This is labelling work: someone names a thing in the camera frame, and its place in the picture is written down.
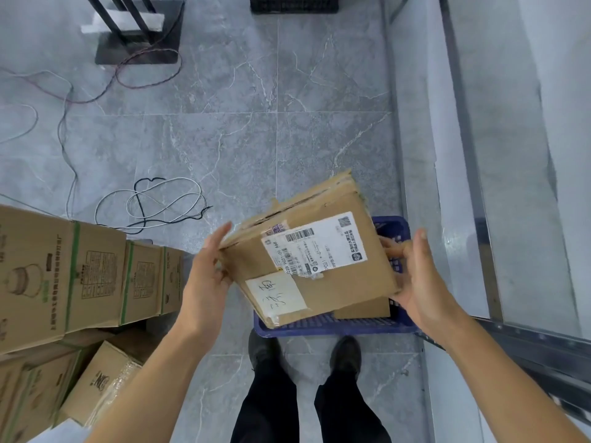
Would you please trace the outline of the person's right hand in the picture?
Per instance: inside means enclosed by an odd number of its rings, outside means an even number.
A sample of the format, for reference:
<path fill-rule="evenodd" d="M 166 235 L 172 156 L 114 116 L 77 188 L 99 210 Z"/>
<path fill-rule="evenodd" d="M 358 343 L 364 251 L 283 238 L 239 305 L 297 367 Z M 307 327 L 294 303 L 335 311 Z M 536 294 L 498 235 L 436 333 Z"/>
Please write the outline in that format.
<path fill-rule="evenodd" d="M 436 268 L 430 244 L 429 270 L 415 271 L 412 239 L 398 243 L 391 238 L 380 237 L 387 257 L 404 263 L 403 273 L 394 273 L 401 290 L 392 299 L 406 310 L 424 334 L 445 347 L 450 342 L 456 321 L 463 314 L 462 309 Z"/>

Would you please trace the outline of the person's left hand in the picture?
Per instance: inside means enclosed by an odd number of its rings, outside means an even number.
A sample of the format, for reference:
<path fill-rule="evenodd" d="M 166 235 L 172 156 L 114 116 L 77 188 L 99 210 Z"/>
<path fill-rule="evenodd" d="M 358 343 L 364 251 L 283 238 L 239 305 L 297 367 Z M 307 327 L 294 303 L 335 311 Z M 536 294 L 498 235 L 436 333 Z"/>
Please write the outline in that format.
<path fill-rule="evenodd" d="M 230 276 L 216 259 L 203 256 L 203 246 L 193 258 L 177 323 L 185 333 L 212 346 L 223 320 Z"/>

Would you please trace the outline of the labelled cardboard parcel box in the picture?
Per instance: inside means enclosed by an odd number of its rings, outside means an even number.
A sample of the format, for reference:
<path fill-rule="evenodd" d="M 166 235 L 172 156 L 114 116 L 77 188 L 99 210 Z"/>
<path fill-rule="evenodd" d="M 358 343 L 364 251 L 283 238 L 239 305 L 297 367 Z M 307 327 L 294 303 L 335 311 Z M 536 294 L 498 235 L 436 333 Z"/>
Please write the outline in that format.
<path fill-rule="evenodd" d="M 220 260 L 270 329 L 401 291 L 351 170 L 243 222 Z"/>

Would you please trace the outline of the person's right forearm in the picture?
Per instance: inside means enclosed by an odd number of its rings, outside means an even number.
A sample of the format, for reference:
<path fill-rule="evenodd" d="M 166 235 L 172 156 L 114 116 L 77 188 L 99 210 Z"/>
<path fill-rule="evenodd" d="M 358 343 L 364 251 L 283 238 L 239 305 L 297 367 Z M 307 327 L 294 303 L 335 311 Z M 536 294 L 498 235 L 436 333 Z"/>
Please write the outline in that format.
<path fill-rule="evenodd" d="M 591 443 L 472 317 L 415 322 L 452 358 L 497 443 Z"/>

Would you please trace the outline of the plain small cardboard box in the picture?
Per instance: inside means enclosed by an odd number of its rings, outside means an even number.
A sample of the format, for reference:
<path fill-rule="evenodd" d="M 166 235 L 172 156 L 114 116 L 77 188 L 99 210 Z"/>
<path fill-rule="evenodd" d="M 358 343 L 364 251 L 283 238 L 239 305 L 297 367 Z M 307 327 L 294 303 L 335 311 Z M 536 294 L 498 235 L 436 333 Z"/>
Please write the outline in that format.
<path fill-rule="evenodd" d="M 337 320 L 389 318 L 391 316 L 390 299 L 388 297 L 378 297 L 337 309 L 332 314 Z"/>

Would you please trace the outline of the black left shoe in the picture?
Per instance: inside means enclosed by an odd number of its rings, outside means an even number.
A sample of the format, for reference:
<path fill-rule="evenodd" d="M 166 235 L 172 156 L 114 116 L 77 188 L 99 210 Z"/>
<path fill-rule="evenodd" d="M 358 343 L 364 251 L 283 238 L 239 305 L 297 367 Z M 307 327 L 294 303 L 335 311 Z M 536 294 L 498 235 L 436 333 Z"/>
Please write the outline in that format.
<path fill-rule="evenodd" d="M 283 370 L 283 351 L 276 337 L 262 337 L 255 329 L 251 329 L 247 350 L 256 375 Z"/>

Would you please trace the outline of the black shoe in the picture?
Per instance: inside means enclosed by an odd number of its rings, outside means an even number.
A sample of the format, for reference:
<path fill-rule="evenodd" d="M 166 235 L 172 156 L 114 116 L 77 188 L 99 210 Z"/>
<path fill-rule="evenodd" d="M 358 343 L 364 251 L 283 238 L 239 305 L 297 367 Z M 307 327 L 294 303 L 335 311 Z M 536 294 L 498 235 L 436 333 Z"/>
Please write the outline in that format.
<path fill-rule="evenodd" d="M 247 350 L 256 375 L 283 370 L 283 351 L 276 337 L 262 337 L 255 329 L 251 329 Z"/>
<path fill-rule="evenodd" d="M 330 355 L 330 374 L 347 374 L 358 379 L 362 366 L 362 351 L 358 340 L 351 335 L 341 337 Z"/>

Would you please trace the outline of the blue plastic basket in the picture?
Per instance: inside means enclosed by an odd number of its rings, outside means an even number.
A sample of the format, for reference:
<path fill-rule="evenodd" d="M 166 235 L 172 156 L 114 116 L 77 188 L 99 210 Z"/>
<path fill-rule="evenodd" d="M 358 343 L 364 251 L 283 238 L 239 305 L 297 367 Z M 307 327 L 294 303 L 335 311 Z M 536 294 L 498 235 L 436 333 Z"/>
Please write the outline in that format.
<path fill-rule="evenodd" d="M 397 242 L 410 239 L 410 227 L 404 217 L 381 215 L 373 216 L 372 220 L 378 235 Z M 264 338 L 418 333 L 419 328 L 407 312 L 393 300 L 388 301 L 390 316 L 384 318 L 338 319 L 334 313 L 323 313 L 278 328 L 268 328 L 255 311 L 251 316 L 254 330 Z"/>

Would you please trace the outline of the black right shoe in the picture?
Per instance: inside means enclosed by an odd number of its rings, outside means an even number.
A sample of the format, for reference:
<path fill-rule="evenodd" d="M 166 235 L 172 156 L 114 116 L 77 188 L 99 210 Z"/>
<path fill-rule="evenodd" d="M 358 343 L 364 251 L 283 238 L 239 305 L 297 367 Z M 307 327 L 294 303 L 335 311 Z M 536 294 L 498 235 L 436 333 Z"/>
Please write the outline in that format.
<path fill-rule="evenodd" d="M 362 351 L 358 340 L 351 335 L 341 337 L 330 355 L 330 374 L 347 374 L 358 379 L 362 366 Z"/>

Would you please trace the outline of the dark metal floor track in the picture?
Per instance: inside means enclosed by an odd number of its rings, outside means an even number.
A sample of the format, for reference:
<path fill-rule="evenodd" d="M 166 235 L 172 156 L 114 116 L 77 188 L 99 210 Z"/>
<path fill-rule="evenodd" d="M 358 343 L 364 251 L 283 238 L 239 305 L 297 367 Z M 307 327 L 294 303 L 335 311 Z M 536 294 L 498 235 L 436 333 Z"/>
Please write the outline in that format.
<path fill-rule="evenodd" d="M 488 318 L 475 320 L 591 439 L 591 341 Z M 443 347 L 422 330 L 427 403 L 436 443 L 492 442 L 492 432 Z"/>

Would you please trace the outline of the black metal stand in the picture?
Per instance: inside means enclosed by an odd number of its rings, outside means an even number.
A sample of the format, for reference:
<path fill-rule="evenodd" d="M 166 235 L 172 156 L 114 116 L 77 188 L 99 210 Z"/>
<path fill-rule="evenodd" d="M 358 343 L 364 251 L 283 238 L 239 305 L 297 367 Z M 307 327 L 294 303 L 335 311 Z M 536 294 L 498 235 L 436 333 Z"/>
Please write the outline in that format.
<path fill-rule="evenodd" d="M 96 36 L 99 66 L 179 64 L 186 0 L 87 0 L 82 34 Z"/>

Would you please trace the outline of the printed cardboard carton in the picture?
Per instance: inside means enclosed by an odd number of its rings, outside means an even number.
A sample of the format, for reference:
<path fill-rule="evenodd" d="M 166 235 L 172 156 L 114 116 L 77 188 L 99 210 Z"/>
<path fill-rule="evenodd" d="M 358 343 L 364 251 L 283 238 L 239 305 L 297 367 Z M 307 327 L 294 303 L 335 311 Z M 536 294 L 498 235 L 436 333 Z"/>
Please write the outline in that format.
<path fill-rule="evenodd" d="M 52 427 L 80 357 L 92 344 L 54 342 L 16 354 L 13 388 L 0 400 L 0 443 L 27 443 Z"/>

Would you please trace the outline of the black plastic crate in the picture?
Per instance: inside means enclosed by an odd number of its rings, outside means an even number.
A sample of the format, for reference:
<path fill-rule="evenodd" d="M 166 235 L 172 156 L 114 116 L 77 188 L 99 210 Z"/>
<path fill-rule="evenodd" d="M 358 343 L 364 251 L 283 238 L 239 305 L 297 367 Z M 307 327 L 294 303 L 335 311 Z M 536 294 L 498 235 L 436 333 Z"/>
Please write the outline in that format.
<path fill-rule="evenodd" d="M 253 14 L 335 14 L 340 0 L 249 0 Z"/>

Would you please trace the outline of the small green-strapped cardboard carton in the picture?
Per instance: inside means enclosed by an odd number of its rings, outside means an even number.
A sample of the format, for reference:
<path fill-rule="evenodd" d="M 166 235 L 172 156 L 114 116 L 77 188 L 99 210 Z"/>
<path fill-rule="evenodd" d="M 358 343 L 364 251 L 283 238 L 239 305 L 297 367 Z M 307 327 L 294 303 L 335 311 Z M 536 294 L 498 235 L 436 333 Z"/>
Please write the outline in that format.
<path fill-rule="evenodd" d="M 177 312 L 186 253 L 140 240 L 128 240 L 125 253 L 119 325 Z"/>

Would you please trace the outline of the large green-strapped cardboard carton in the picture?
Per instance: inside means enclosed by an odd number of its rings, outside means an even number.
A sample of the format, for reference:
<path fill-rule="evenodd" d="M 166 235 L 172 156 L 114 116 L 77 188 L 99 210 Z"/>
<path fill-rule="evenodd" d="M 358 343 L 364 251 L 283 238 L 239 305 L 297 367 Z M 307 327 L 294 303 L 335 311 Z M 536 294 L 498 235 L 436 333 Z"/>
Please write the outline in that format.
<path fill-rule="evenodd" d="M 0 355 L 121 323 L 125 233 L 0 206 Z"/>

